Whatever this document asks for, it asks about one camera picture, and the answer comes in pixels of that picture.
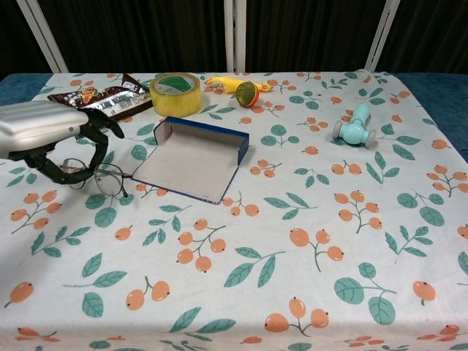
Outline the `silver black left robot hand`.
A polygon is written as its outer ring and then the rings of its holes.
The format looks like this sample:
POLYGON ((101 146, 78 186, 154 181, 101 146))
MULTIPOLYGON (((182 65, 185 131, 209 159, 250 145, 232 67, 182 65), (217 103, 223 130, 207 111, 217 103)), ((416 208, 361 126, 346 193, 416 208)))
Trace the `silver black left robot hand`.
POLYGON ((5 105, 1 107, 1 158, 23 160, 56 184, 79 184, 93 176, 107 154, 108 137, 102 128, 124 138, 118 123, 99 109, 44 100, 5 105), (67 173, 48 159, 48 152, 57 143, 78 136, 93 141, 95 152, 88 166, 67 173))

